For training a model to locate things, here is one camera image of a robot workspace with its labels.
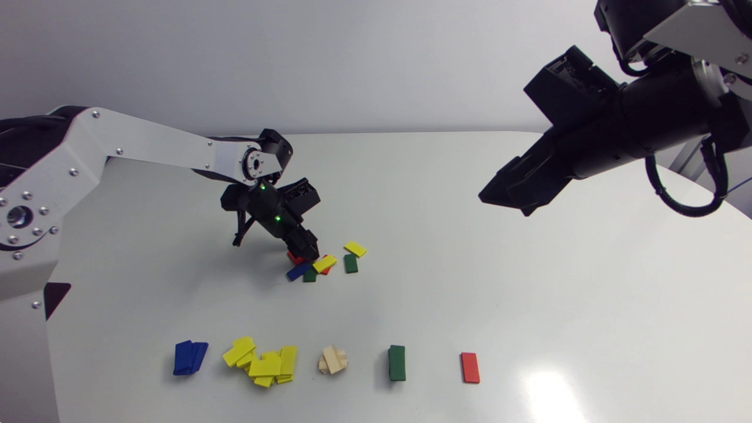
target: red block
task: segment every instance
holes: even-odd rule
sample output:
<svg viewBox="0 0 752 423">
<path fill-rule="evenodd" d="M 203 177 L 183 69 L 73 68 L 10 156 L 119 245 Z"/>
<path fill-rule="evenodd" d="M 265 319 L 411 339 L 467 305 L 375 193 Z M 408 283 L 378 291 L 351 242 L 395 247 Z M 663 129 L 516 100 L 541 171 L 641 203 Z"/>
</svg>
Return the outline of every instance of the red block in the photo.
<svg viewBox="0 0 752 423">
<path fill-rule="evenodd" d="M 474 352 L 463 352 L 462 358 L 462 377 L 465 383 L 481 383 L 481 374 L 478 372 L 478 357 Z"/>
<path fill-rule="evenodd" d="M 305 258 L 302 258 L 302 257 L 295 257 L 295 256 L 293 255 L 293 253 L 291 253 L 291 252 L 289 252 L 289 251 L 287 252 L 287 257 L 288 257 L 288 258 L 290 259 L 290 261 L 292 261 L 292 262 L 293 262 L 293 264 L 294 264 L 294 265 L 296 265 L 296 266 L 299 266 L 299 265 L 300 265 L 300 263 L 304 263 L 304 262 L 305 262 Z"/>
</svg>

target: robotic arm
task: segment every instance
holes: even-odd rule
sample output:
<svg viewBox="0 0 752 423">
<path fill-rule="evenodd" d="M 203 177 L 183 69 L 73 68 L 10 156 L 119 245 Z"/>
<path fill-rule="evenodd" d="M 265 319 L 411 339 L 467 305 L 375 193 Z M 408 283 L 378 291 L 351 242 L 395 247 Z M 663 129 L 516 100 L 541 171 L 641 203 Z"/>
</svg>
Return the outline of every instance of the robotic arm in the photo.
<svg viewBox="0 0 752 423">
<path fill-rule="evenodd" d="M 0 421 L 58 421 L 43 289 L 57 264 L 62 219 L 99 183 L 109 157 L 194 169 L 230 183 L 233 245 L 259 222 L 297 257 L 319 257 L 301 223 L 320 199 L 303 178 L 275 187 L 293 148 L 278 132 L 205 138 L 101 108 L 0 120 Z"/>
<path fill-rule="evenodd" d="M 596 21 L 611 34 L 617 84 L 577 47 L 525 87 L 553 126 L 501 168 L 481 201 L 519 208 L 548 204 L 572 179 L 645 158 L 656 194 L 675 211 L 707 215 L 723 202 L 723 155 L 752 144 L 752 3 L 747 0 L 599 0 Z M 643 62 L 637 71 L 631 62 Z M 689 207 L 661 185 L 654 154 L 697 136 L 716 183 L 713 201 Z"/>
</svg>

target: cluster of colored blocks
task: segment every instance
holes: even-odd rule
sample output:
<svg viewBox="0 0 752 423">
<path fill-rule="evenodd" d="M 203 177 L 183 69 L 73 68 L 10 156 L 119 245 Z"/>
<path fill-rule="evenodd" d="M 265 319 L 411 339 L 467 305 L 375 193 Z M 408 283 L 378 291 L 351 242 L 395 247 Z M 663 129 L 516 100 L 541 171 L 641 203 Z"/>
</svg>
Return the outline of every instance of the cluster of colored blocks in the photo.
<svg viewBox="0 0 752 423">
<path fill-rule="evenodd" d="M 187 376 L 198 372 L 208 348 L 209 344 L 206 342 L 191 342 L 190 339 L 175 344 L 175 368 L 172 374 Z"/>
<path fill-rule="evenodd" d="M 346 254 L 343 257 L 345 273 L 358 272 L 357 258 L 362 257 L 367 250 L 357 242 L 353 241 L 348 242 L 344 248 L 350 252 L 350 254 Z M 290 281 L 294 281 L 303 276 L 303 282 L 315 282 L 317 275 L 328 275 L 329 271 L 337 263 L 337 257 L 328 254 L 324 254 L 324 257 L 321 257 L 316 263 L 309 263 L 303 258 L 295 257 L 289 251 L 287 252 L 287 256 L 295 265 L 295 267 L 287 272 L 287 278 Z"/>
<path fill-rule="evenodd" d="M 286 345 L 280 351 L 261 354 L 259 359 L 253 338 L 244 336 L 232 341 L 232 348 L 222 358 L 228 367 L 243 369 L 253 383 L 268 388 L 274 382 L 281 384 L 294 379 L 297 355 L 298 347 Z"/>
<path fill-rule="evenodd" d="M 208 346 L 206 342 L 190 340 L 175 345 L 175 368 L 172 374 L 185 376 L 199 371 Z M 269 388 L 275 382 L 281 384 L 294 379 L 297 355 L 298 347 L 286 345 L 280 351 L 261 354 L 259 359 L 253 338 L 244 336 L 232 341 L 232 348 L 223 354 L 222 358 L 228 367 L 243 369 L 256 385 Z M 388 355 L 389 379 L 392 382 L 406 381 L 405 347 L 391 345 Z M 463 352 L 459 356 L 462 360 L 462 379 L 465 383 L 481 383 L 478 356 L 474 352 Z M 347 355 L 343 350 L 330 345 L 324 348 L 318 368 L 324 374 L 337 373 L 347 368 Z"/>
</svg>

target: white table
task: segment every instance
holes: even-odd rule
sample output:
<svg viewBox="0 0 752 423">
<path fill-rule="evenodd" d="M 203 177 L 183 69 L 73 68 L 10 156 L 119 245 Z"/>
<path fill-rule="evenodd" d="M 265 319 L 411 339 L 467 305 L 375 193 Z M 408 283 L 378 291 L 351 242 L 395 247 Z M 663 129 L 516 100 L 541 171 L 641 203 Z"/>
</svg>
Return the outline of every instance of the white table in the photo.
<svg viewBox="0 0 752 423">
<path fill-rule="evenodd" d="M 322 253 L 360 242 L 318 282 L 285 279 L 284 244 L 254 227 L 230 245 L 225 184 L 114 160 L 66 219 L 49 322 L 63 423 L 134 421 L 750 421 L 752 224 L 730 205 L 691 219 L 642 162 L 571 183 L 525 218 L 481 203 L 522 132 L 291 135 L 282 180 L 322 202 L 304 225 Z M 677 199 L 710 193 L 662 172 Z M 259 388 L 221 354 L 299 347 L 296 379 Z M 174 344 L 209 342 L 171 374 Z M 350 366 L 324 376 L 321 349 Z M 406 345 L 407 382 L 387 348 Z M 481 384 L 461 380 L 478 353 Z"/>
</svg>

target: green block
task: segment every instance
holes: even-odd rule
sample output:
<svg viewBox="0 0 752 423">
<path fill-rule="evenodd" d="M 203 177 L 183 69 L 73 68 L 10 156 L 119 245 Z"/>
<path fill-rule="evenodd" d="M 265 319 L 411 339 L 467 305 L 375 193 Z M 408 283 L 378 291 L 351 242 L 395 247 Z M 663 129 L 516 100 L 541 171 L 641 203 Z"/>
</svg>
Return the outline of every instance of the green block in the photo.
<svg viewBox="0 0 752 423">
<path fill-rule="evenodd" d="M 313 267 L 311 267 L 305 273 L 303 273 L 303 282 L 315 282 L 316 274 L 317 274 L 316 270 Z"/>
<path fill-rule="evenodd" d="M 402 345 L 389 347 L 389 379 L 392 382 L 407 380 L 405 375 L 405 347 Z"/>
<path fill-rule="evenodd" d="M 344 260 L 345 273 L 358 273 L 358 256 L 355 254 L 345 254 L 342 259 Z"/>
</svg>

